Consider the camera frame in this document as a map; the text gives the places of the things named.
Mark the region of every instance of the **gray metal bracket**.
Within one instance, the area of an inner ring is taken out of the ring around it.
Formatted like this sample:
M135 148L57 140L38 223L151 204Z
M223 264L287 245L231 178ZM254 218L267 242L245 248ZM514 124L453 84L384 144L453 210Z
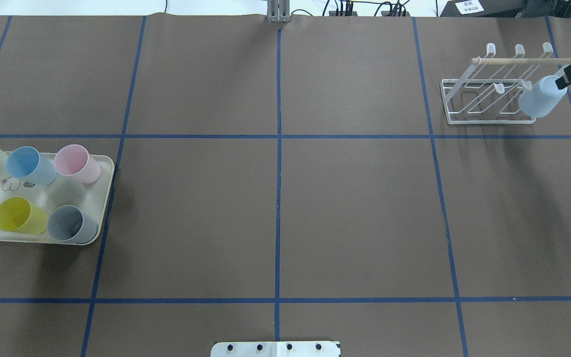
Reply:
M268 0L268 22L290 22L290 0Z

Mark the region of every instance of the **white label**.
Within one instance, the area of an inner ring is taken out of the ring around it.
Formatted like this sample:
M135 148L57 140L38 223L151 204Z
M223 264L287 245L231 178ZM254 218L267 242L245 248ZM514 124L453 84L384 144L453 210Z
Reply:
M462 2L456 2L455 6L459 10L460 14L467 14L467 13L478 13L483 11L482 4L480 4L480 0L467 0Z

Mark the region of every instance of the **gray cup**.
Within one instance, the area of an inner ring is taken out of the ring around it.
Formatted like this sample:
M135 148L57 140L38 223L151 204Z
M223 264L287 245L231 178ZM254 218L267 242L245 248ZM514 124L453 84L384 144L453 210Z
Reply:
M95 237L98 224L75 206L58 208L48 221L48 233L59 242L84 244Z

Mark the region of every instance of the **light blue cup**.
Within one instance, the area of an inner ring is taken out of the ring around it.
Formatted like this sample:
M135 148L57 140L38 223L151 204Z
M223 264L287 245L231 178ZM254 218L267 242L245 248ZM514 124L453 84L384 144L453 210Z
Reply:
M58 208L48 220L48 233L59 242L85 244L98 232L98 223L75 206Z
M16 179L37 185L49 185L57 178L54 165L30 146L22 146L9 155L6 171Z

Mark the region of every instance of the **blue cup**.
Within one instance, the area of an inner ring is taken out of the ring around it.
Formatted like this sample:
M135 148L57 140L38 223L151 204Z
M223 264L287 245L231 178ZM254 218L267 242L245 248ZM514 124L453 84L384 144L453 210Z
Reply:
M16 179L38 185L49 185L57 178L54 165L30 146L22 146L9 155L6 171Z

